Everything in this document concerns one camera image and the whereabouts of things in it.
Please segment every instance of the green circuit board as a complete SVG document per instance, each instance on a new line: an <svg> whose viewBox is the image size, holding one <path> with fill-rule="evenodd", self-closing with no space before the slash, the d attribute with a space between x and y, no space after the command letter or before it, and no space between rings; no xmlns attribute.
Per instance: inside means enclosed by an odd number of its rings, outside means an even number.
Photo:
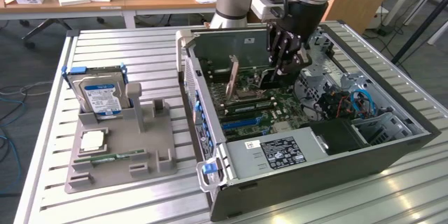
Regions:
<svg viewBox="0 0 448 224"><path fill-rule="evenodd" d="M228 141L294 130L301 124L313 120L302 112L292 88L260 90L253 84L253 76L260 76L261 71L262 69L240 71L230 99L225 97L226 82L208 83L221 125L258 119L257 125L222 128Z"/></svg>

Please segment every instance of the chair wheel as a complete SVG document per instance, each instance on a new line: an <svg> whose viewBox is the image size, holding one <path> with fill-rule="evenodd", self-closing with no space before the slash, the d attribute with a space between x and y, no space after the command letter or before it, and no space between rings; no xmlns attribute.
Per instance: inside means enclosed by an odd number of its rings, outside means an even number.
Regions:
<svg viewBox="0 0 448 224"><path fill-rule="evenodd" d="M104 24L105 23L104 18L96 18L96 22L98 22L100 24Z"/></svg>
<svg viewBox="0 0 448 224"><path fill-rule="evenodd" d="M25 46L25 48L28 49L34 49L36 48L36 44L33 42L24 42L22 45Z"/></svg>
<svg viewBox="0 0 448 224"><path fill-rule="evenodd" d="M18 23L22 27L29 27L29 21L28 20L20 20Z"/></svg>

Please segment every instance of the red wire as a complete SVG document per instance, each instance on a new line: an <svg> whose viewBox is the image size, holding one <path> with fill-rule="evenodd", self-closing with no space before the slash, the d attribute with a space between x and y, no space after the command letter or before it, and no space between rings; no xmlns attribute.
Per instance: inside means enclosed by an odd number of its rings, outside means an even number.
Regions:
<svg viewBox="0 0 448 224"><path fill-rule="evenodd" d="M342 100L344 100L344 98L346 98L346 97L342 97L341 100L338 101L336 118L338 118L338 113L340 113L340 111L341 111L341 104L342 104Z"/></svg>

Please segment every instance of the power supply label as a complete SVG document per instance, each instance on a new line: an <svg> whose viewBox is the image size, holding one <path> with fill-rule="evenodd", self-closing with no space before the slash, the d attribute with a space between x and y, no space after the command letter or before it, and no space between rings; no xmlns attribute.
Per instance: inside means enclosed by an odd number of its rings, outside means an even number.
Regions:
<svg viewBox="0 0 448 224"><path fill-rule="evenodd" d="M113 96L113 92L116 91L113 84L90 85L85 86L84 89L96 114L114 115L120 113L120 99Z"/></svg>
<svg viewBox="0 0 448 224"><path fill-rule="evenodd" d="M293 139L290 136L260 144L269 166L274 170L306 161Z"/></svg>

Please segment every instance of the aluminum table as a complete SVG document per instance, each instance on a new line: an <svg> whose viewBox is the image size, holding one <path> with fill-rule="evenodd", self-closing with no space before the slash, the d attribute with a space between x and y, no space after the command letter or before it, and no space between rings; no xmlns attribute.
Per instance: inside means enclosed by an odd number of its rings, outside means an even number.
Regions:
<svg viewBox="0 0 448 224"><path fill-rule="evenodd" d="M336 22L325 24L442 133L380 174L218 224L446 223L448 110L349 27ZM192 139L177 82L174 33L182 28L194 27L81 31L66 37L58 63L60 69L62 65L100 67L124 62L129 81L141 83L142 102L165 97L170 106L177 174L74 194L64 192L78 103L57 71L16 224L209 223L206 198L194 173ZM334 50L334 57L346 71L357 71L338 50Z"/></svg>

